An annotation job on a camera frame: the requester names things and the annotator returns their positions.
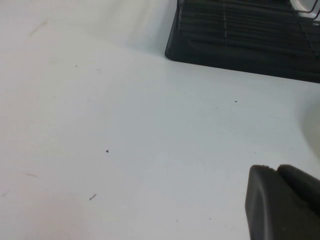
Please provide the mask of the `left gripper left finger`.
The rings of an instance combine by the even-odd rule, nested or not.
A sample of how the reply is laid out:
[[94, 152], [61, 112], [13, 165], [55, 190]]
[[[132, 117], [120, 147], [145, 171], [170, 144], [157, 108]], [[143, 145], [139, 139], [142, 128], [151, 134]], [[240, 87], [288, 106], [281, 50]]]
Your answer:
[[250, 167], [245, 198], [250, 239], [318, 240], [317, 216], [274, 170], [265, 165]]

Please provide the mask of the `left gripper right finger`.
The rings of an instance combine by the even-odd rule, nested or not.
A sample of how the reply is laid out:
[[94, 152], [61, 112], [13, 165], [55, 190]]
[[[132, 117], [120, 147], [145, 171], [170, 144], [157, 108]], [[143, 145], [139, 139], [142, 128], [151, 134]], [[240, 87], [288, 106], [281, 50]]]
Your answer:
[[292, 190], [305, 201], [309, 208], [320, 216], [320, 180], [289, 164], [280, 165], [278, 174]]

